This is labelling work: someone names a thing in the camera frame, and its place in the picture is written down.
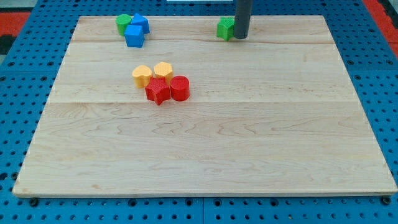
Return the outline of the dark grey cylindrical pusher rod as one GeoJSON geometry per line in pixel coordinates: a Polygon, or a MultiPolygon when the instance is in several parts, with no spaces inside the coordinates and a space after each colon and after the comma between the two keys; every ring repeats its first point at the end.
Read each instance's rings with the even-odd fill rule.
{"type": "Polygon", "coordinates": [[[237,0],[234,16],[234,37],[245,39],[248,36],[253,0],[237,0]]]}

